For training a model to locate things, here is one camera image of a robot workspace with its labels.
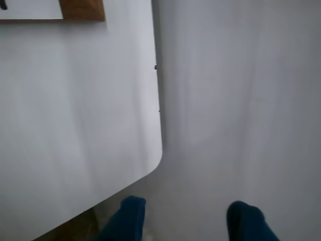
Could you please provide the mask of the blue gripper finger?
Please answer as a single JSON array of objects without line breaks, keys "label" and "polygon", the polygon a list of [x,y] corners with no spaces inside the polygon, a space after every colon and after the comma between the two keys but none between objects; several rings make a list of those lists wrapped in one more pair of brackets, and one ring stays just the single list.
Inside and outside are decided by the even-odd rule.
[{"label": "blue gripper finger", "polygon": [[96,237],[97,240],[142,240],[146,200],[129,196]]},{"label": "blue gripper finger", "polygon": [[279,240],[266,223],[262,211],[245,202],[235,201],[231,203],[227,210],[226,220],[229,240]]}]

